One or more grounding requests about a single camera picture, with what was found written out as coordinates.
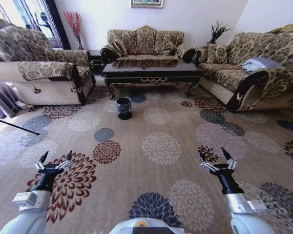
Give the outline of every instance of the carpet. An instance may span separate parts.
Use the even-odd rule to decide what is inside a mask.
[[[119,85],[132,98],[133,117],[117,118],[102,79],[85,106],[37,106],[13,122],[39,136],[0,129],[0,229],[17,215],[11,203],[38,181],[33,165],[59,163],[72,150],[73,165],[55,181],[46,234],[106,234],[135,217],[162,219],[186,233],[231,234],[218,179],[199,164],[237,159],[236,181],[248,199],[268,207],[259,214],[277,233],[293,233],[293,110],[233,114],[214,97],[183,84]]]

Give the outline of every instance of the black trash can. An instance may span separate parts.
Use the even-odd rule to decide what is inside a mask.
[[[123,120],[130,119],[131,113],[131,99],[128,97],[120,97],[116,99],[117,117]]]

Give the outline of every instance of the sofa armrest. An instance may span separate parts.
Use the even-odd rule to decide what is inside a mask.
[[[195,48],[195,55],[193,58],[194,64],[199,65],[201,62],[206,62],[208,52],[209,52],[209,50],[206,45],[202,46],[200,48]]]
[[[68,62],[0,62],[0,81],[72,80],[74,68],[77,69],[73,63]]]
[[[58,62],[71,62],[76,66],[90,66],[90,54],[86,50],[53,50]]]
[[[101,49],[101,57],[102,62],[104,64],[108,64],[116,60],[118,58],[118,55],[115,49],[111,47],[109,44],[107,44]]]
[[[192,46],[179,45],[176,51],[176,56],[183,59],[185,62],[192,62],[195,49]]]
[[[293,67],[264,68],[250,74],[239,84],[227,104],[228,109],[238,110],[246,94],[254,85],[262,89],[258,100],[278,97],[288,90],[293,90]]]
[[[253,75],[260,77],[257,85],[264,87],[261,98],[277,97],[293,88],[293,67],[263,68]]]

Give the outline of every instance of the framed picture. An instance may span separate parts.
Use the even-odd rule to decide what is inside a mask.
[[[131,0],[131,7],[163,8],[164,0]]]

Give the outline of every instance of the dark wooden coffee table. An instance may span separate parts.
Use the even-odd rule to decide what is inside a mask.
[[[113,84],[150,84],[150,83],[191,83],[187,96],[191,96],[199,84],[204,71],[199,70],[193,63],[183,60],[116,60],[107,64],[102,71],[113,100],[115,93]]]

